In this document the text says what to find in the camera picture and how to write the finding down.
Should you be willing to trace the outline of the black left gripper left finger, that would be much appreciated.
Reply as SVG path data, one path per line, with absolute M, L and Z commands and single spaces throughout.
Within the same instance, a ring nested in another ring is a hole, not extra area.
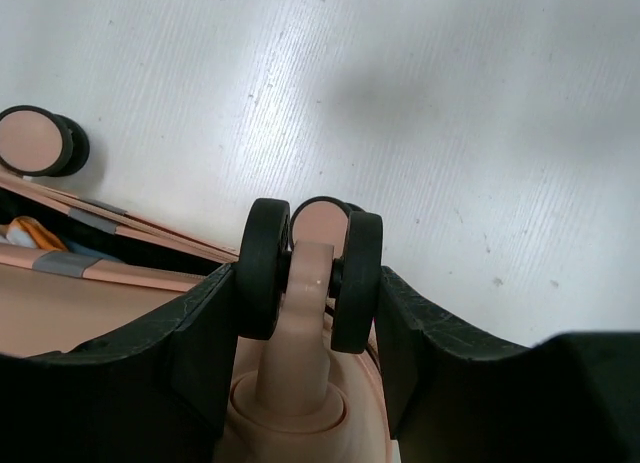
M 5 462 L 209 462 L 237 344 L 225 265 L 70 352 L 1 359 Z

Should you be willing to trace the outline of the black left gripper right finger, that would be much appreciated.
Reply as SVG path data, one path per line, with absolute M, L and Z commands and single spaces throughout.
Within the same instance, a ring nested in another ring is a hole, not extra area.
M 375 319 L 405 462 L 635 462 L 639 336 L 571 332 L 527 348 L 425 299 L 389 268 Z

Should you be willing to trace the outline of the pink hard-shell suitcase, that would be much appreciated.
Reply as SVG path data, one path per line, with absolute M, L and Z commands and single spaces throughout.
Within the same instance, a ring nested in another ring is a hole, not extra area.
M 314 204 L 329 227 L 254 202 L 238 252 L 35 183 L 78 172 L 84 129 L 47 110 L 1 114 L 1 225 L 36 219 L 68 252 L 1 242 L 1 359 L 103 336 L 233 269 L 237 344 L 209 462 L 387 462 L 381 378 L 369 355 L 382 222 Z

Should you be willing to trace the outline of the orange white tie-dye shorts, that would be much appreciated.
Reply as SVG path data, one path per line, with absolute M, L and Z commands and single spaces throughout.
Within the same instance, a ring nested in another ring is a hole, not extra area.
M 14 218 L 1 225 L 1 242 L 32 249 L 68 252 L 67 246 L 36 219 L 26 216 Z

